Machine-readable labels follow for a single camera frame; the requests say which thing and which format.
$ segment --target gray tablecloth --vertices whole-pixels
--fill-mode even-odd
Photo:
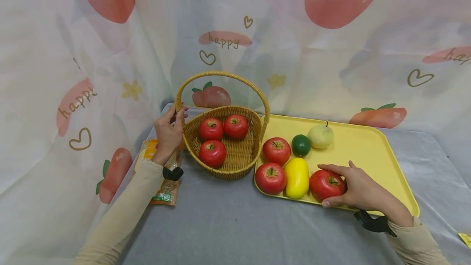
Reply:
[[[191,109],[189,119],[200,112]],[[381,131],[446,258],[471,264],[471,250],[457,235],[471,233],[471,191],[463,179],[431,135]],[[214,178],[189,153],[182,168],[177,206],[146,210],[121,264],[402,264],[385,235],[363,229],[352,212],[264,196],[252,174],[229,182]],[[130,173],[117,195],[129,179]]]

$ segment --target hand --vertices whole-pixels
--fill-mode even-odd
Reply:
[[[347,192],[338,197],[325,199],[322,202],[323,207],[348,205],[367,211],[380,211],[391,222],[401,227],[413,226],[412,215],[403,203],[369,177],[365,171],[357,168],[352,161],[349,161],[348,165],[350,168],[337,165],[317,165],[321,169],[344,176],[347,181]]]
[[[171,155],[180,147],[183,139],[183,119],[188,117],[185,112],[188,107],[183,107],[181,111],[175,113],[175,106],[170,109],[162,117],[154,121],[155,133],[158,139],[158,150],[152,157],[152,160],[164,165]]]

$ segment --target wicker basket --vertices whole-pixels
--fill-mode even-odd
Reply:
[[[204,76],[225,76],[244,82],[258,94],[265,107],[265,115],[263,119],[255,111],[245,107],[229,105],[211,109],[191,119],[183,128],[183,140],[185,141],[186,147],[193,158],[195,158],[195,160],[203,166],[206,171],[216,177],[226,180],[242,178],[251,171],[255,162],[257,162],[258,157],[260,157],[263,135],[265,134],[265,129],[267,128],[267,124],[270,119],[270,107],[267,98],[263,92],[257,88],[257,86],[240,76],[219,71],[203,72],[186,80],[180,87],[175,99],[175,108],[177,112],[182,109],[182,93],[185,86],[193,80]],[[227,149],[226,161],[218,169],[211,168],[198,159],[198,153],[201,144],[203,143],[202,139],[199,138],[198,128],[201,122],[208,117],[215,117],[224,123],[224,121],[233,114],[244,116],[247,119],[249,123],[249,131],[246,137],[242,140],[235,140],[225,136],[222,139],[222,143]]]

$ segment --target green lime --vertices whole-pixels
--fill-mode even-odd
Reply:
[[[306,135],[296,135],[291,141],[293,154],[297,157],[306,157],[311,150],[311,142]]]

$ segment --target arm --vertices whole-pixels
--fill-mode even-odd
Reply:
[[[442,255],[437,242],[419,218],[396,199],[385,207],[384,215],[396,237],[388,235],[390,246],[406,265],[450,265]]]
[[[162,165],[144,161],[84,244],[74,265],[115,264],[155,192],[161,186]]]
[[[167,113],[154,122],[159,150],[152,157],[152,162],[142,162],[139,172],[106,212],[75,257],[74,265],[116,263],[150,200],[164,181],[163,165],[182,143],[183,119],[188,117],[186,110],[188,107],[183,107],[176,114],[175,107],[171,106]]]
[[[413,218],[403,203],[351,161],[348,164],[350,168],[318,165],[344,176],[348,185],[345,194],[325,199],[323,207],[348,205],[366,211],[380,211],[396,234],[396,237],[388,235],[388,242],[405,265],[450,265],[427,227],[418,218]]]

